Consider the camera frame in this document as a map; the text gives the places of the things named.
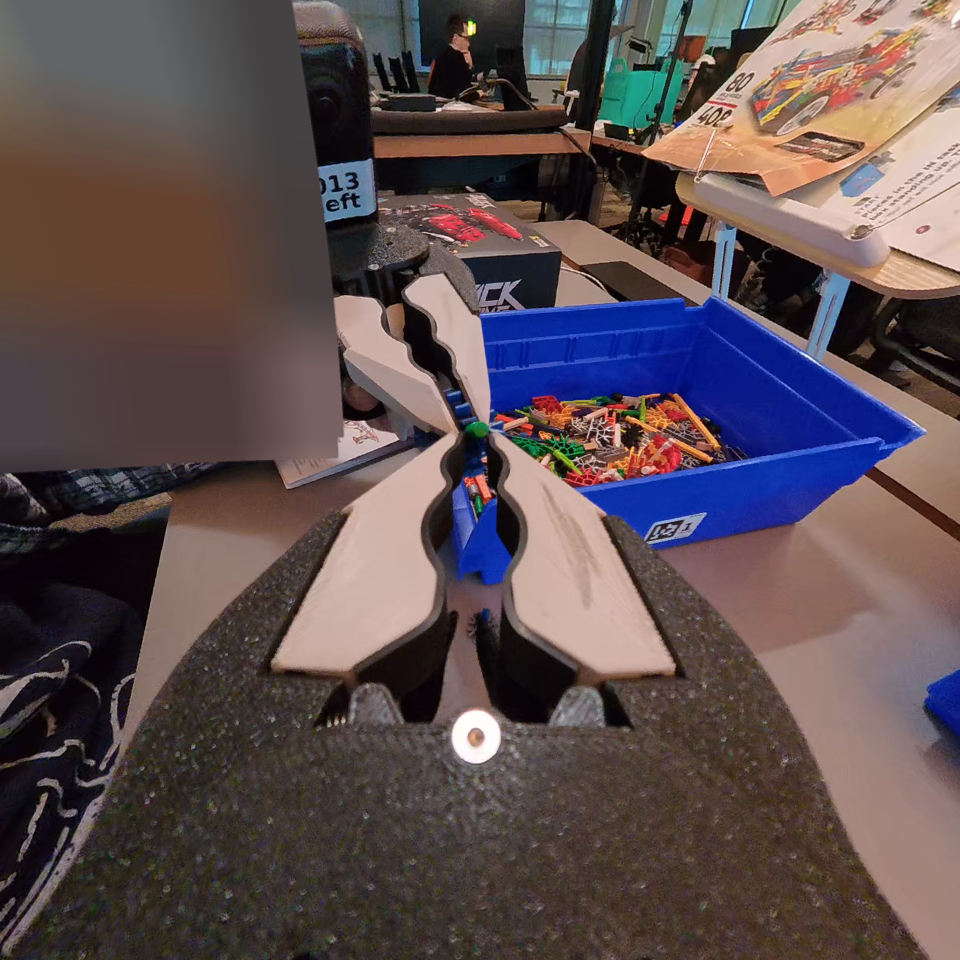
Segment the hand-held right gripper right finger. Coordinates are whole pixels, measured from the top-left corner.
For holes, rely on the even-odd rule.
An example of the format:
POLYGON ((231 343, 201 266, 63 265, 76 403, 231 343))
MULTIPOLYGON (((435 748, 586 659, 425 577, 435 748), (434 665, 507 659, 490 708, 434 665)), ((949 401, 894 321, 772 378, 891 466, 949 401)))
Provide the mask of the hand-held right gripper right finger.
POLYGON ((605 511, 502 434, 489 436, 487 457, 510 552, 502 582, 510 629, 580 683, 674 676, 605 511))

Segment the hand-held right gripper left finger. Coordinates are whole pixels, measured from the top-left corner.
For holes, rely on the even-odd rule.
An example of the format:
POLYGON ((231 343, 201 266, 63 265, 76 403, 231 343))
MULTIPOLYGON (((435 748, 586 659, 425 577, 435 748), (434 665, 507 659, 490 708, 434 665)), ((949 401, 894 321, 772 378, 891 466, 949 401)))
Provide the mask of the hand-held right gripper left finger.
POLYGON ((270 661, 275 673, 359 677, 441 612, 429 512, 450 493, 449 433, 345 509, 344 521, 270 661))

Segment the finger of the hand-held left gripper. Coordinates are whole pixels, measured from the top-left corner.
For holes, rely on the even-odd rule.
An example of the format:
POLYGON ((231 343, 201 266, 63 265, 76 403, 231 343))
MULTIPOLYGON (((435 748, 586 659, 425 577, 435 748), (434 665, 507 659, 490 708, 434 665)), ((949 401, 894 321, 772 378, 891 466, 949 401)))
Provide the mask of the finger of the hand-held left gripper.
POLYGON ((436 376, 414 361, 409 344, 391 334, 382 305, 371 297, 337 295, 333 309, 349 378, 406 423, 441 436, 455 434, 457 421, 436 376))
POLYGON ((476 419, 490 422, 492 402, 481 320, 449 278, 422 275, 402 292, 405 338, 420 366, 444 378, 476 419))

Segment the blue parts bin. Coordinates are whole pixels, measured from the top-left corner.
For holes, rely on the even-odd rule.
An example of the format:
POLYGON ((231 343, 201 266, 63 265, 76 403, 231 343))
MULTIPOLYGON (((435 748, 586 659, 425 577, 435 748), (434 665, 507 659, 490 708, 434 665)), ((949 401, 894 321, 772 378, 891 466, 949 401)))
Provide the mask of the blue parts bin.
POLYGON ((680 298, 482 317, 493 410, 677 393, 745 459, 589 486, 655 547, 793 524, 925 430, 735 306, 680 298))

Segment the dark toy car set box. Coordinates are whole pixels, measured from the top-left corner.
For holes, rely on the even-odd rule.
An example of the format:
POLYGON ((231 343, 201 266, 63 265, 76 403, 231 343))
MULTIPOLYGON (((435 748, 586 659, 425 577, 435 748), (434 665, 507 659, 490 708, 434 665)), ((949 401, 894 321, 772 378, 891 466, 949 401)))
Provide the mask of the dark toy car set box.
POLYGON ((470 271, 480 311, 551 308, 562 254, 539 223, 476 191, 378 199, 382 221, 423 234, 470 271))

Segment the white instruction booklet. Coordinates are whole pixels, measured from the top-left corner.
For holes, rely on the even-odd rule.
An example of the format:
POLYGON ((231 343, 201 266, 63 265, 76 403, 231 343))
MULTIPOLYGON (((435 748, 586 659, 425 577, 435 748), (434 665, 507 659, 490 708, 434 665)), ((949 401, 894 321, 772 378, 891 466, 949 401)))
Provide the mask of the white instruction booklet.
POLYGON ((364 420, 345 420, 332 458, 275 461, 287 490, 296 489, 338 474, 350 474, 393 457, 415 446, 414 436, 402 438, 364 420))

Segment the wooden office desk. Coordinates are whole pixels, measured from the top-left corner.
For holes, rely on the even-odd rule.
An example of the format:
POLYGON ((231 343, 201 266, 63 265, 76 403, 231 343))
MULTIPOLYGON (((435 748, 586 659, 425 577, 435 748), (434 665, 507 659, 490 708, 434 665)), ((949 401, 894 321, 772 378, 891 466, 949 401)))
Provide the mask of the wooden office desk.
POLYGON ((392 160, 499 159, 587 153, 589 130, 564 126, 551 130, 468 134, 376 134, 374 157, 392 160))

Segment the pile of colourful construction pieces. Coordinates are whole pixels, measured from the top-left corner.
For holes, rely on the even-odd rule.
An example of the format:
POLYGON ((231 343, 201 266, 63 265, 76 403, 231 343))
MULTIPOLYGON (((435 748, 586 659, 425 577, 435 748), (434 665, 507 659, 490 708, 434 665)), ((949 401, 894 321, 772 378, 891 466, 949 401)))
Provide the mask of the pile of colourful construction pieces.
POLYGON ((486 426, 579 491, 749 459, 677 392, 542 393, 524 406, 491 410, 486 426))

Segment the black flat pad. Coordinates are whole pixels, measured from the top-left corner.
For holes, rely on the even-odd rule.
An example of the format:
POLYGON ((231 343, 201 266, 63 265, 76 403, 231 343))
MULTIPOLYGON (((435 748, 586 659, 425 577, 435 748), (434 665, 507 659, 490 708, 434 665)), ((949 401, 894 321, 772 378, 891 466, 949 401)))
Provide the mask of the black flat pad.
POLYGON ((639 303, 680 299, 687 307, 701 306, 697 300, 680 292, 674 286, 640 270, 625 261, 606 261, 582 265, 582 271, 599 282, 616 301, 639 303))

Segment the black pole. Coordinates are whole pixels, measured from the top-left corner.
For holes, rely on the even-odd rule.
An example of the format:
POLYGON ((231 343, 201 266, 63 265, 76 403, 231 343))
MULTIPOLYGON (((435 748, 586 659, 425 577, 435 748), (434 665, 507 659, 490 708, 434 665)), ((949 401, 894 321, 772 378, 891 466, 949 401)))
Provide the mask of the black pole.
MULTIPOLYGON (((587 132, 588 142, 592 142, 601 102, 610 32, 614 25, 617 6, 617 1, 590 3, 586 35, 582 44, 581 85, 578 87, 579 106, 575 122, 578 130, 587 132)), ((590 213, 596 182, 596 163, 590 147, 586 147, 585 154, 578 163, 573 210, 578 218, 586 219, 590 213)))

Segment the teal container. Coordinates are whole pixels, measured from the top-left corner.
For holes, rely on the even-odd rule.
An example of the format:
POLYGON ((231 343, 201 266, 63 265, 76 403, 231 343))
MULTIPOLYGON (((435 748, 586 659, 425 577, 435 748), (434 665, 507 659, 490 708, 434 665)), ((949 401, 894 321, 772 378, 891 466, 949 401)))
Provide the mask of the teal container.
POLYGON ((673 71, 669 67, 668 58, 660 66, 645 64, 637 69, 623 57, 613 58, 604 81, 598 120, 642 130, 653 124, 663 99, 661 123, 673 124, 685 70, 681 61, 673 71))

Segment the white document stand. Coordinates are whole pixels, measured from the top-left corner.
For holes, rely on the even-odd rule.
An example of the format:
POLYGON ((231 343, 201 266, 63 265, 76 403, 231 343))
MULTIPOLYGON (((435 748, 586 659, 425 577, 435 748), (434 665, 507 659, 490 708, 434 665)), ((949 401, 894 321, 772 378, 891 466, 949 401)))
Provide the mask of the white document stand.
POLYGON ((825 286, 804 351, 816 361, 825 359, 851 283, 866 285, 869 272, 882 268, 891 255, 882 233, 845 214, 772 197, 723 174, 679 173, 676 190, 681 201, 716 221, 715 298, 729 298, 737 232, 761 238, 822 269, 825 286))

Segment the empty blue bin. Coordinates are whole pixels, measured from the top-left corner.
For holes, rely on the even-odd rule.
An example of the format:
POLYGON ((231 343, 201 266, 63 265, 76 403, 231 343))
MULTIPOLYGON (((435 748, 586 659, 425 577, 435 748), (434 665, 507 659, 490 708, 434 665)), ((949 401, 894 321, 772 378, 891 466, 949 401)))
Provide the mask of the empty blue bin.
POLYGON ((932 681, 926 688, 924 709, 955 738, 959 738, 959 681, 960 670, 932 681))

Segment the printed plastic parts bag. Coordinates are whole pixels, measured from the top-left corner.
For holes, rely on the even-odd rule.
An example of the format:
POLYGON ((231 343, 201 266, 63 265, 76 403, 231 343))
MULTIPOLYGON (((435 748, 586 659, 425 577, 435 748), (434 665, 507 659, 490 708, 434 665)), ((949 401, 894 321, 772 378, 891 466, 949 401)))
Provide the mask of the printed plastic parts bag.
POLYGON ((680 126, 643 151, 773 196, 864 160, 958 85, 957 1, 800 2, 680 126))

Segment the printed instruction sheet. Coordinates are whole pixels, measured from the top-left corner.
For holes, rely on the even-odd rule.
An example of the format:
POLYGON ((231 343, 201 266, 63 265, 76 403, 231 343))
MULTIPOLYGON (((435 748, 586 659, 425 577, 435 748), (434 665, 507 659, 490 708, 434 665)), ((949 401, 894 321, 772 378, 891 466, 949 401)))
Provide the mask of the printed instruction sheet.
POLYGON ((959 106, 946 99, 876 151, 789 193, 880 231, 889 248, 959 270, 959 106))

